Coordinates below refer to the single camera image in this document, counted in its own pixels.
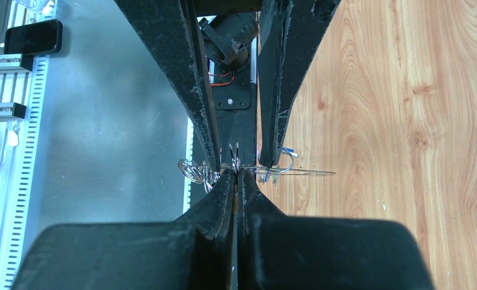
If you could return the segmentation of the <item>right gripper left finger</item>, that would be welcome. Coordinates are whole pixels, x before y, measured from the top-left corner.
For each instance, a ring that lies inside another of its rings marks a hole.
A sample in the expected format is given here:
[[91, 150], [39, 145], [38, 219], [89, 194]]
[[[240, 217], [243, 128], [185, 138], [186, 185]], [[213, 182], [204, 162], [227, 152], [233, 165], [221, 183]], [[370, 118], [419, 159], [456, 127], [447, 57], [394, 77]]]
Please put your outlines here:
[[171, 222], [48, 227], [13, 289], [231, 289], [236, 176]]

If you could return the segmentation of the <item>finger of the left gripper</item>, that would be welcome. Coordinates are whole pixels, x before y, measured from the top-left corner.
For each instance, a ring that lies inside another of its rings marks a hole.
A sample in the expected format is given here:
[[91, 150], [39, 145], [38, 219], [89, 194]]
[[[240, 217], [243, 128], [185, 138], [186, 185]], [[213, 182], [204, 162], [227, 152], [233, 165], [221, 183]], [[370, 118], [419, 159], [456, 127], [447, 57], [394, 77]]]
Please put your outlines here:
[[262, 166], [279, 163], [293, 103], [339, 3], [262, 2], [257, 58]]
[[220, 170], [221, 145], [205, 50], [192, 1], [117, 1], [183, 104], [203, 155]]

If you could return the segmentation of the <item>metal keyring plate with rings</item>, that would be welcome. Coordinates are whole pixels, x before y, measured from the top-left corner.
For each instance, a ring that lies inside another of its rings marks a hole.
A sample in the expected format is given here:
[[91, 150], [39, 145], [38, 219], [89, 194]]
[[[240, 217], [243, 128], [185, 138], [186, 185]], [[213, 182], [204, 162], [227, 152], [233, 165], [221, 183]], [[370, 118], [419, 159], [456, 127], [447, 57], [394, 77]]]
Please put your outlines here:
[[310, 169], [296, 169], [294, 168], [294, 159], [299, 157], [292, 149], [282, 147], [281, 153], [290, 158], [290, 165], [288, 167], [265, 167], [265, 166], [247, 166], [243, 165], [239, 158], [239, 148], [237, 146], [230, 147], [231, 164], [223, 163], [219, 171], [213, 171], [211, 167], [203, 161], [201, 164], [193, 160], [180, 159], [177, 163], [179, 171], [190, 182], [200, 184], [203, 186], [205, 193], [209, 193], [214, 185], [217, 183], [221, 174], [225, 169], [229, 169], [232, 173], [238, 173], [241, 169], [250, 171], [253, 175], [258, 176], [260, 182], [268, 182], [269, 178], [278, 179], [281, 175], [288, 176], [333, 176], [336, 173], [325, 170], [310, 170]]

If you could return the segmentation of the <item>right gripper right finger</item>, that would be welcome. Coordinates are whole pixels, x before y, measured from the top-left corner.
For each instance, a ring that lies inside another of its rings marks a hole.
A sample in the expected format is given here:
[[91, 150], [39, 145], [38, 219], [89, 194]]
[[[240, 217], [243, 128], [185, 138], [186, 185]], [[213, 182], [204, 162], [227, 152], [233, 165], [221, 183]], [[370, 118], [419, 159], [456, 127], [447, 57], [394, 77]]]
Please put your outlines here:
[[433, 289], [402, 224], [284, 214], [237, 174], [239, 289]]

